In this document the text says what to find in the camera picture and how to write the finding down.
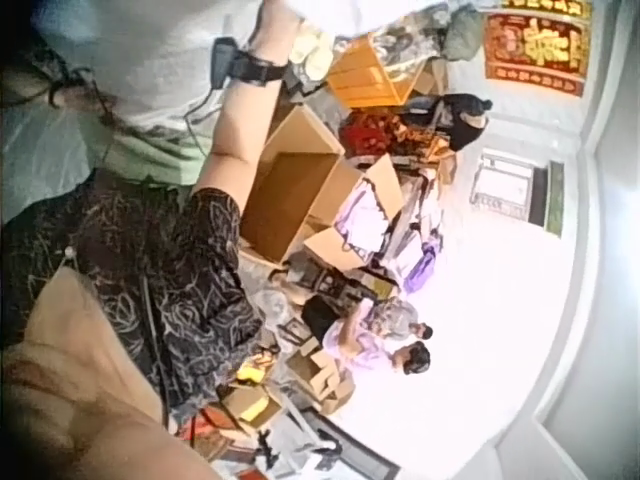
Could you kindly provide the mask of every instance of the packaging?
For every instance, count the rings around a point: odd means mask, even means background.
[[[321,402],[340,385],[335,359],[322,350],[315,338],[307,340],[286,364],[291,376],[315,401]]]
[[[371,33],[370,42],[394,83],[415,76],[426,60],[440,56],[438,35],[422,29],[412,15]]]
[[[373,184],[386,217],[393,219],[403,199],[389,156],[361,172],[335,153],[280,154],[247,204],[242,236],[255,253],[276,265],[304,243],[340,271],[359,268],[364,261],[344,248],[344,239],[333,225],[363,178]]]
[[[315,408],[321,415],[331,415],[351,400],[355,390],[356,385],[353,382],[353,377],[347,371],[340,384],[324,400],[321,402],[313,401],[313,408]]]
[[[282,412],[282,405],[276,395],[263,386],[234,388],[222,399],[222,404],[251,436],[257,435],[259,430],[266,428]],[[242,420],[242,417],[256,407],[260,407],[260,413],[250,421]]]
[[[285,106],[276,110],[268,140],[260,157],[256,180],[240,225],[240,235],[243,239],[240,254],[248,260],[261,263],[269,268],[281,267],[281,262],[286,255],[275,255],[280,258],[274,258],[274,256],[265,258],[264,253],[260,252],[252,243],[256,238],[260,239],[265,230],[270,229],[270,226],[265,225],[261,218],[263,211],[261,202],[265,194],[261,185],[271,171],[274,159],[283,152],[340,157],[344,154],[344,148],[327,126],[307,106]]]

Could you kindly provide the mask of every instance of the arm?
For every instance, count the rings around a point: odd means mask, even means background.
[[[353,312],[342,322],[338,334],[338,348],[346,358],[353,358],[362,352],[362,345],[356,340],[356,327],[373,306],[370,300],[363,300]]]
[[[275,65],[287,63],[299,19],[281,0],[265,0],[253,56]],[[217,188],[233,198],[240,212],[247,203],[267,139],[281,81],[257,87],[232,82],[213,132],[213,146],[193,189]]]

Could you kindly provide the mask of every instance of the hand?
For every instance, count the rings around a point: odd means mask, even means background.
[[[298,35],[301,20],[283,0],[264,0],[250,50],[259,58],[284,64]]]

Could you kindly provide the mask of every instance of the box flap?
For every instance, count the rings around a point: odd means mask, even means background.
[[[341,272],[365,265],[364,260],[345,245],[344,238],[333,227],[326,228],[307,238],[304,245],[324,262],[333,265]]]
[[[404,197],[391,157],[388,154],[380,157],[367,169],[365,177],[373,183],[376,197],[387,219],[393,220],[404,206]]]
[[[338,161],[313,202],[309,216],[324,227],[333,226],[342,205],[360,183],[362,177],[364,177],[363,172],[344,160]]]
[[[223,405],[235,418],[241,418],[244,413],[256,403],[267,397],[267,393],[260,387],[234,389],[222,400]]]
[[[311,337],[309,338],[309,340],[307,340],[306,342],[304,342],[300,348],[298,349],[298,351],[300,352],[300,354],[303,357],[307,357],[309,356],[309,354],[311,354],[314,350],[317,350],[320,348],[320,343],[318,343],[318,340],[316,340],[315,337]]]

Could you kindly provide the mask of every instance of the purple bag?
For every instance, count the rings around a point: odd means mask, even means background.
[[[403,289],[406,293],[415,293],[424,287],[427,280],[433,275],[437,257],[436,247],[427,243],[423,249],[422,258],[411,269],[407,278],[404,279]]]

